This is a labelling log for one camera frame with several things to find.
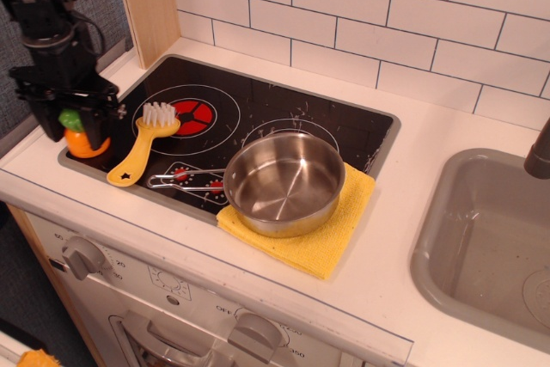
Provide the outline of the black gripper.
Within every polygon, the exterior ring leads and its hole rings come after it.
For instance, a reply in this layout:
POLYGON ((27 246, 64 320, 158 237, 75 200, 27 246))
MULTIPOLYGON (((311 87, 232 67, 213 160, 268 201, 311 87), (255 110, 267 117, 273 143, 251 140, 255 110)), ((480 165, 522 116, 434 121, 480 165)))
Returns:
POLYGON ((118 102, 118 88, 99 76, 98 52, 89 38, 23 38, 33 60, 30 66, 9 70, 18 97, 26 101, 46 135, 58 142, 65 127, 62 108, 79 110, 82 127, 92 150, 109 138, 109 117, 121 119, 125 106, 118 102))

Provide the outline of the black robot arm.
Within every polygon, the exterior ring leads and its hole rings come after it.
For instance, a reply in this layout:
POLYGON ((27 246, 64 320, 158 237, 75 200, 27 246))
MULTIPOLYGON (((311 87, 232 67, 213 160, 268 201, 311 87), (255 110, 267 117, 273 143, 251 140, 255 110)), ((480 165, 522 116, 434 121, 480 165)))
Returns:
POLYGON ((26 101, 46 135, 59 141, 68 127, 62 119, 75 113, 91 156, 110 144, 113 122, 125 116, 119 89, 99 75, 89 26, 92 21, 74 9, 76 0, 1 0, 21 30, 21 43, 33 60, 13 67, 17 96, 26 101))

